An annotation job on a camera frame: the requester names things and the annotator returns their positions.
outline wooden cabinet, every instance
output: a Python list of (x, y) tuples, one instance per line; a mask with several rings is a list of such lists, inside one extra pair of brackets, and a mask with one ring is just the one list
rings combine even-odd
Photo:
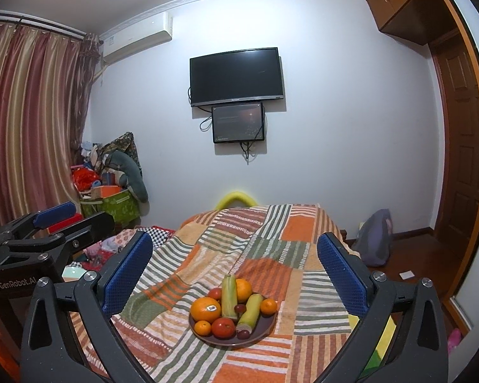
[(367, 0), (378, 29), (424, 45), (456, 24), (443, 0)]

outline orange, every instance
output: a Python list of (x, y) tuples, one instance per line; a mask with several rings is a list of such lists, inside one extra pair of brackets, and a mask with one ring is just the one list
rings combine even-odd
[(277, 302), (271, 298), (265, 299), (260, 308), (264, 315), (272, 315), (277, 312)]
[(236, 293), (238, 294), (238, 302), (244, 304), (252, 295), (252, 285), (246, 279), (236, 279)]
[(198, 335), (206, 336), (211, 334), (211, 324), (207, 321), (197, 321), (194, 327)]
[(212, 323), (222, 314), (222, 307), (216, 299), (209, 297), (197, 298), (190, 307), (190, 314), (195, 321)]

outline blue gripper pad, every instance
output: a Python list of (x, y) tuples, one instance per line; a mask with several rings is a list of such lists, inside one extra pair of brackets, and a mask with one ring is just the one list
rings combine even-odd
[(77, 208), (72, 202), (66, 202), (52, 207), (51, 209), (43, 210), (34, 218), (34, 227), (38, 229), (46, 229), (55, 223), (73, 217), (77, 212)]
[(151, 237), (137, 231), (125, 248), (105, 263), (96, 295), (106, 317), (110, 318), (124, 309), (152, 254)]
[[(319, 261), (328, 273), (346, 310), (351, 315), (363, 318), (369, 309), (370, 290), (365, 283), (365, 274), (369, 275), (369, 271), (358, 257), (350, 255), (344, 249), (333, 233), (322, 234), (318, 239), (317, 247)], [(364, 280), (359, 279), (346, 258), (358, 259), (358, 262), (362, 264), (358, 268), (363, 271)]]

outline fruit plate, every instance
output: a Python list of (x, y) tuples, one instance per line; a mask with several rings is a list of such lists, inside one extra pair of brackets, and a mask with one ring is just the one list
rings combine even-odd
[(194, 331), (195, 320), (192, 318), (191, 315), (188, 315), (188, 322), (190, 323), (190, 328), (192, 329), (192, 332), (195, 334), (195, 336), (198, 339), (204, 341), (207, 344), (212, 344), (215, 346), (222, 346), (222, 347), (239, 347), (239, 346), (244, 346), (246, 344), (251, 344), (251, 343), (254, 343), (255, 341), (261, 340), (262, 338), (266, 337), (271, 332), (271, 330), (273, 329), (273, 326), (275, 325), (276, 319), (277, 319), (277, 313), (274, 313), (271, 316), (264, 316), (263, 314), (260, 314), (259, 319), (257, 320), (257, 324), (255, 325), (255, 328), (252, 331), (250, 337), (248, 339), (240, 340), (236, 336), (236, 333), (228, 339), (219, 339), (218, 337), (215, 337), (212, 334), (206, 337), (198, 335)]

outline curtain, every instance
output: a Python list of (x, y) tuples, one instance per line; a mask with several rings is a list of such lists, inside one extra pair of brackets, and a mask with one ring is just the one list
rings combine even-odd
[(74, 108), (70, 118), (70, 147), (73, 164), (79, 164), (79, 160), (81, 160), (79, 149), (89, 108), (92, 79), (100, 60), (99, 46), (100, 38), (95, 34), (88, 34), (83, 39), (78, 54), (73, 88)]
[(0, 23), (0, 225), (68, 200), (79, 204), (70, 142), (81, 44)]

